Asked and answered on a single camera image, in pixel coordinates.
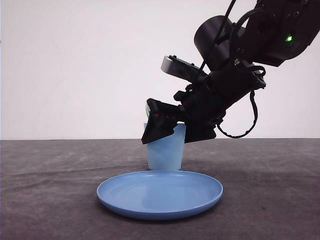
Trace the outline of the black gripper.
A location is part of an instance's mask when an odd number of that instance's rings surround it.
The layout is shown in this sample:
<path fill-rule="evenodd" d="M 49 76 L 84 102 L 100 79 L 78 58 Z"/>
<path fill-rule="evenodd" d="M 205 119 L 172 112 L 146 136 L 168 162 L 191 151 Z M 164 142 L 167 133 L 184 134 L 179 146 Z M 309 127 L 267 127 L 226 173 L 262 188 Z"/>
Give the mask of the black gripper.
<path fill-rule="evenodd" d="M 203 81 L 178 91 L 173 105 L 149 98 L 149 117 L 141 141 L 148 144 L 174 133 L 177 122 L 185 123 L 184 143 L 214 139 L 216 125 L 223 121 L 226 110 L 248 93 L 265 87 L 265 69 L 249 62 L 225 63 Z"/>

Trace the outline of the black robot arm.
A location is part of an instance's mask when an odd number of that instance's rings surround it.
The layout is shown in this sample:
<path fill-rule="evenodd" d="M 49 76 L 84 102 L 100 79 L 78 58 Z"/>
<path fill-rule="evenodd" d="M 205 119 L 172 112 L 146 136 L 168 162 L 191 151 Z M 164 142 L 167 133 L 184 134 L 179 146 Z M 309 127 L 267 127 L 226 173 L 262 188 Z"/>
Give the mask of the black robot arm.
<path fill-rule="evenodd" d="M 210 72 L 174 55 L 165 56 L 161 70 L 188 81 L 172 105 L 148 99 L 148 122 L 141 141 L 147 144 L 186 125 L 186 143 L 216 137 L 227 109 L 245 95 L 264 88 L 264 65 L 278 67 L 300 55 L 320 30 L 317 0 L 259 0 L 238 22 L 225 15 L 206 20 L 194 44 Z"/>

